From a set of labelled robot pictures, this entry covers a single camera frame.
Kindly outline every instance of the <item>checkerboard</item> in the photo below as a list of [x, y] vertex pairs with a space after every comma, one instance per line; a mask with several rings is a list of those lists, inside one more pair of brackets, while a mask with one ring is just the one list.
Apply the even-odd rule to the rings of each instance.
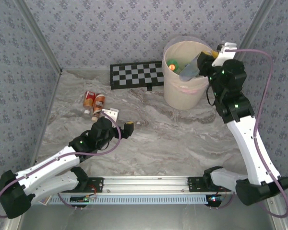
[[127, 89], [163, 85], [162, 62], [140, 62], [110, 65], [111, 89]]

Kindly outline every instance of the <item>blue patterned wall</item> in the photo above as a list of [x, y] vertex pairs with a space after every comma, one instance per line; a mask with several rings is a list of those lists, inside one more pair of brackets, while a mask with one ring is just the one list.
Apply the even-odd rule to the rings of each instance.
[[[259, 132], [273, 163], [282, 175], [288, 176], [288, 0], [276, 2], [252, 48], [265, 50], [274, 60]], [[248, 74], [244, 92], [257, 111], [269, 71], [268, 63], [264, 56], [257, 54], [247, 54], [244, 62]]]
[[14, 2], [1, 0], [0, 176], [28, 167], [56, 80]]
[[262, 0], [25, 0], [61, 68], [161, 60], [174, 35], [241, 42]]

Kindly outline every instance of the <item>marble surface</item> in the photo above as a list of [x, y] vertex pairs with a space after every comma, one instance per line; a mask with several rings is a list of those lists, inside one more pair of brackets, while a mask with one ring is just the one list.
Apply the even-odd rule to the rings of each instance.
[[[202, 175], [216, 165], [246, 173], [236, 141], [205, 95], [188, 111], [171, 108], [163, 87], [112, 91], [108, 71], [64, 71], [37, 158], [55, 154], [74, 137], [91, 128], [83, 116], [83, 94], [106, 96], [105, 108], [120, 110], [118, 124], [134, 121], [133, 135], [107, 155], [92, 157], [81, 167], [98, 175]], [[114, 146], [113, 139], [109, 148]]]

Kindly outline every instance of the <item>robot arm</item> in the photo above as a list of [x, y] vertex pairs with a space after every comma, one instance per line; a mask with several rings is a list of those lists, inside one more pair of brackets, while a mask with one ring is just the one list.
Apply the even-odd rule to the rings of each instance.
[[[121, 138], [127, 139], [133, 132], [133, 123], [126, 123], [124, 129], [118, 129]], [[114, 137], [119, 137], [119, 131], [112, 127], [110, 120], [101, 117], [92, 125], [91, 130], [76, 137], [55, 155], [16, 174], [11, 170], [5, 172], [0, 179], [0, 192], [10, 182], [18, 179], [0, 197], [7, 217], [12, 219], [20, 216], [31, 204], [49, 195], [73, 189], [82, 191], [87, 186], [88, 176], [83, 169], [75, 166], [92, 157], [89, 153], [97, 153]]]
[[[208, 77], [209, 87], [212, 88], [215, 96], [212, 105], [216, 106], [216, 111], [233, 134], [243, 156], [247, 175], [233, 173], [217, 166], [205, 170], [204, 180], [212, 189], [217, 185], [236, 192], [242, 203], [251, 205], [277, 195], [279, 189], [267, 173], [254, 144], [253, 132], [256, 118], [249, 100], [241, 92], [246, 79], [244, 65], [233, 59], [235, 52], [225, 52], [227, 49], [237, 49], [236, 44], [220, 45], [217, 58], [202, 52], [198, 57], [198, 68], [200, 75]], [[271, 173], [281, 186], [287, 189], [288, 178], [281, 177], [272, 164], [259, 133], [256, 138]]]

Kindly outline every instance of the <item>small plastic bottle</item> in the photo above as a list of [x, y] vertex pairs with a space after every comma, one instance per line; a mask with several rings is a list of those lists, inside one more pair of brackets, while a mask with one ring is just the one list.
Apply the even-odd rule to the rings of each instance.
[[168, 68], [176, 74], [179, 74], [181, 69], [176, 60], [170, 59], [167, 61]]
[[83, 101], [83, 107], [85, 109], [84, 116], [87, 118], [91, 117], [91, 111], [93, 110], [95, 96], [96, 94], [91, 91], [86, 91], [84, 94], [84, 101]]
[[94, 100], [92, 121], [96, 122], [99, 118], [100, 112], [104, 107], [105, 96], [103, 94], [97, 94]]

